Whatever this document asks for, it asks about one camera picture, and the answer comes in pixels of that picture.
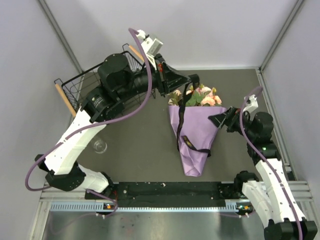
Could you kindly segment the pink flower bouquet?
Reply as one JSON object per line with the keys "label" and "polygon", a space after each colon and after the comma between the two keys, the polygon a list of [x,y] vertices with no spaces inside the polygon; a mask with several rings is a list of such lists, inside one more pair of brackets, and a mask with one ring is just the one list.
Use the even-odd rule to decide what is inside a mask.
{"label": "pink flower bouquet", "polygon": [[187,87],[185,97],[186,100],[184,100],[184,91],[177,89],[169,94],[168,105],[180,106],[182,103],[185,103],[186,107],[220,107],[222,105],[216,88],[210,88],[202,83],[196,89],[193,86]]}

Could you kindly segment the purple wrapping paper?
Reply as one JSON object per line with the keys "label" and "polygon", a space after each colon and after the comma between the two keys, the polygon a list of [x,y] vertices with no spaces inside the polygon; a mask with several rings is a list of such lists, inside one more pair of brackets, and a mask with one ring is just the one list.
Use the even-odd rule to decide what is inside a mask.
{"label": "purple wrapping paper", "polygon": [[209,116],[226,112],[222,106],[187,106],[178,141],[183,171],[186,176],[199,177],[208,158],[207,152],[218,132],[218,128],[208,119]]}

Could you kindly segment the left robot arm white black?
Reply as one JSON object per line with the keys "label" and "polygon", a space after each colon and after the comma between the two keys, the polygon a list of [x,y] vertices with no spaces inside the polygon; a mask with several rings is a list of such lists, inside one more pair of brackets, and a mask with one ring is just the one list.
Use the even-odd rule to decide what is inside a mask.
{"label": "left robot arm white black", "polygon": [[161,54],[155,56],[158,65],[150,71],[142,63],[132,68],[129,56],[128,51],[115,53],[98,65],[100,84],[86,95],[55,149],[37,157],[38,167],[47,172],[45,179],[50,187],[64,192],[89,189],[102,198],[109,198],[114,191],[111,178],[78,164],[82,151],[107,125],[132,116],[131,113],[120,116],[128,101],[154,89],[166,96],[181,86],[200,83],[198,75],[179,72],[169,66]]}

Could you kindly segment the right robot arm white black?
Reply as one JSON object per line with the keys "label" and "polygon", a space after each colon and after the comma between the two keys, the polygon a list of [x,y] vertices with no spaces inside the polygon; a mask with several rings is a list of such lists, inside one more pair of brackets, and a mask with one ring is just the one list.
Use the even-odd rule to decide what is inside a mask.
{"label": "right robot arm white black", "polygon": [[261,176],[241,171],[234,179],[233,192],[247,197],[259,216],[266,240],[314,240],[318,228],[308,220],[295,200],[284,173],[281,154],[272,140],[273,117],[267,112],[230,107],[208,119],[228,133],[237,132],[246,140],[247,153]]}

